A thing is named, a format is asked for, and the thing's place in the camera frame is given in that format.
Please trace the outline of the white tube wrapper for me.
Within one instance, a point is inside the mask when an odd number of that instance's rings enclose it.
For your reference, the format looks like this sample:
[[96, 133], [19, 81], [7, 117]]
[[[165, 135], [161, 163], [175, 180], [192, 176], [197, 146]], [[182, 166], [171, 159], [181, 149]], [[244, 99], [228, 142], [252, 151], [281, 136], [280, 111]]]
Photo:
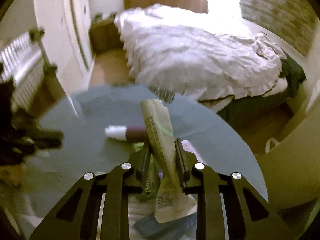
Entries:
[[169, 110], [158, 99], [143, 100], [141, 109], [153, 156], [163, 172], [156, 196], [155, 219], [167, 223], [192, 215], [197, 211], [197, 201], [180, 186]]

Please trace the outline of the maroon white bottle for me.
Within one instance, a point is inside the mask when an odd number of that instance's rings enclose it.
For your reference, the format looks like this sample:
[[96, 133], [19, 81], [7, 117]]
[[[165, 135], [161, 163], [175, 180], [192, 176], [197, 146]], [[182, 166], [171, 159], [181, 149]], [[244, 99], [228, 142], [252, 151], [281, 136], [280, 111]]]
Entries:
[[130, 143], [144, 142], [148, 134], [144, 126], [112, 126], [104, 129], [105, 135], [114, 140], [127, 141]]

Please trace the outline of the white cabinet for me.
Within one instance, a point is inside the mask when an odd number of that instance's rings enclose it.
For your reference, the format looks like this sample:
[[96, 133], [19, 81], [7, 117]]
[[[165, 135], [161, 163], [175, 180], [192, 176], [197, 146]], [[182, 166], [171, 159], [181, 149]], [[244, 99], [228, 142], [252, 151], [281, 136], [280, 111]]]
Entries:
[[258, 158], [269, 203], [277, 210], [319, 198], [319, 82], [303, 118], [284, 140]]

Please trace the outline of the silver suitcase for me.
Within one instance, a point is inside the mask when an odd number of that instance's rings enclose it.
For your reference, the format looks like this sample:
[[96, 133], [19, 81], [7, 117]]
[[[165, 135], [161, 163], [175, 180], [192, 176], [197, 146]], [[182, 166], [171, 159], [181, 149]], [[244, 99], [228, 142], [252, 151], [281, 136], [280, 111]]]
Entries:
[[29, 110], [47, 77], [56, 78], [57, 65], [50, 63], [42, 39], [44, 29], [30, 29], [1, 49], [1, 81], [12, 80], [11, 109]]

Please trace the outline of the wooden nightstand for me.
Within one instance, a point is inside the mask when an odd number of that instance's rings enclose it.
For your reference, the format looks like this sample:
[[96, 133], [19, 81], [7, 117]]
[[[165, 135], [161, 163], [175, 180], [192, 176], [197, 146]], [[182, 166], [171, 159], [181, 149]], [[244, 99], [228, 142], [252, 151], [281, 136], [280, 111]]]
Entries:
[[112, 18], [93, 23], [89, 30], [89, 36], [96, 54], [123, 48], [123, 42], [120, 40], [120, 34]]

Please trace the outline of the dark green clothing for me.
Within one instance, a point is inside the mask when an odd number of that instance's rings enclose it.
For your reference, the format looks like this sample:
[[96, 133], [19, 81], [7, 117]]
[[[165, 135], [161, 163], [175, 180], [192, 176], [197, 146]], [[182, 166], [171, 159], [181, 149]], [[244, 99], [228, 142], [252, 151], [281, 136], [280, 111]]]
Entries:
[[298, 94], [300, 85], [306, 80], [306, 75], [301, 67], [289, 54], [285, 53], [286, 58], [281, 59], [280, 78], [286, 79], [288, 96], [294, 98]]

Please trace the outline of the white ruffled duvet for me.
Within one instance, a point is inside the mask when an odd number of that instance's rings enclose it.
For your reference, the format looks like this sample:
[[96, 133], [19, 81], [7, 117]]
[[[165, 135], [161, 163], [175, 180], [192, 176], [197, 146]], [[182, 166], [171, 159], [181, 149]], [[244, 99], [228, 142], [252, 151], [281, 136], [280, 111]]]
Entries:
[[138, 83], [194, 100], [270, 96], [287, 88], [286, 55], [263, 33], [217, 23], [209, 14], [155, 4], [114, 23]]

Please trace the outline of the floral roman blind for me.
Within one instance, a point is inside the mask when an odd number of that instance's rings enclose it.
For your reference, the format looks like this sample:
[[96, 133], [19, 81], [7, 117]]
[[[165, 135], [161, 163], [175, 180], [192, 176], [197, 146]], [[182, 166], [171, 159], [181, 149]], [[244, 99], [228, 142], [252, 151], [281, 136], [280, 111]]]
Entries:
[[317, 29], [317, 15], [307, 0], [240, 0], [241, 15], [276, 34], [307, 56]]

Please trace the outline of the white door frame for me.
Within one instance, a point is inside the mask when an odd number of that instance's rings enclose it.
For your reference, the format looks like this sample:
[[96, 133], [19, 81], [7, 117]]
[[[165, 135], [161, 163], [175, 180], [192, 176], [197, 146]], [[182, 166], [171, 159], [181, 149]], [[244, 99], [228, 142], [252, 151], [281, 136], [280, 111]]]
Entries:
[[89, 0], [34, 0], [43, 45], [57, 64], [57, 79], [67, 94], [89, 87], [95, 56], [89, 38]]

